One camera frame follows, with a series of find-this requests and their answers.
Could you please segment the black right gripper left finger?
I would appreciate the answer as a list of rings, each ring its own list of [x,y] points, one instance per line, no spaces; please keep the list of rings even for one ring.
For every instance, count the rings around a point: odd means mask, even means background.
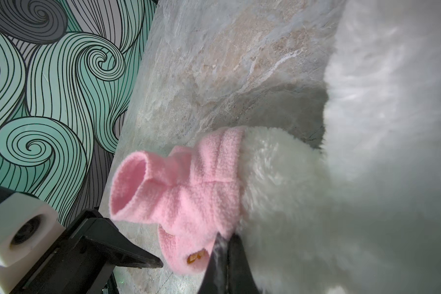
[[[228,293],[229,242],[219,233],[198,294]]]

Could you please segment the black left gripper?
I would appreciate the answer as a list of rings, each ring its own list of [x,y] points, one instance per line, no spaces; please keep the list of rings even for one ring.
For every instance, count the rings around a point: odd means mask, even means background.
[[[13,288],[14,294],[99,294],[115,267],[162,268],[108,218],[86,209]]]

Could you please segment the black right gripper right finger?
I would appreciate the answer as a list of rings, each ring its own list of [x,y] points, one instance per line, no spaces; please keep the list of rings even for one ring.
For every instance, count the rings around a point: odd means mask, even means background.
[[[227,293],[259,294],[252,277],[241,238],[233,235],[229,241],[227,259]]]

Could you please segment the pink knitted bear sweater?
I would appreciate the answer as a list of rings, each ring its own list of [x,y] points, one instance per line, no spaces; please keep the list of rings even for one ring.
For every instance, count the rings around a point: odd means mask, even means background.
[[[238,159],[244,132],[243,127],[219,129],[166,157],[148,151],[128,155],[113,177],[110,217],[157,224],[160,248],[173,272],[205,271],[217,235],[230,238],[240,220]]]

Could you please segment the white plush teddy bear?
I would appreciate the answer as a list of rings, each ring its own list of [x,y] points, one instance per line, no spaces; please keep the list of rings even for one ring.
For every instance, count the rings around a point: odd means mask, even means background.
[[[250,127],[237,229],[268,294],[441,294],[441,1],[348,1],[319,149]]]

